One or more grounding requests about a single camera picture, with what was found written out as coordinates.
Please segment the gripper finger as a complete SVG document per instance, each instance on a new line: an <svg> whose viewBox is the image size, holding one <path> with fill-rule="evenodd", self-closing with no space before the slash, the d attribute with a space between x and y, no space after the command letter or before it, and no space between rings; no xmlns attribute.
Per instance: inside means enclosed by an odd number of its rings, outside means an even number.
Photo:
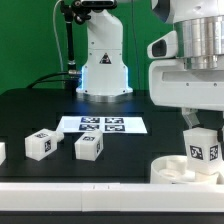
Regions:
<svg viewBox="0 0 224 224"><path fill-rule="evenodd" d="M223 124L217 131L217 140L220 143L224 143L224 113L223 113Z"/></svg>

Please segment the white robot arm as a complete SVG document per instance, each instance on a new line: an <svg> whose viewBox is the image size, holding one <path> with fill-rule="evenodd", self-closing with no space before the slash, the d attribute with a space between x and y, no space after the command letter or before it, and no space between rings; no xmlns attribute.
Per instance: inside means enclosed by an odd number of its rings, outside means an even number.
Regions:
<svg viewBox="0 0 224 224"><path fill-rule="evenodd" d="M90 11L88 59L77 92L96 101L130 93L122 60L123 28L106 11L113 0L81 0ZM199 109L224 112L224 0L151 0L151 9L173 30L147 47L154 104L179 107L189 126Z"/></svg>

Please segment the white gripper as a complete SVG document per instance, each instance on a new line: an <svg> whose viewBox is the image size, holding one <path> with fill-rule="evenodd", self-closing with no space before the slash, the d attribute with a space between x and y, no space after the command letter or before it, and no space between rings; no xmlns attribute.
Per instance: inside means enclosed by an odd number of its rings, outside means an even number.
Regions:
<svg viewBox="0 0 224 224"><path fill-rule="evenodd" d="M186 70L179 59L156 60L149 67L155 105L180 107L188 127L200 124L197 109L224 111L224 70Z"/></svg>

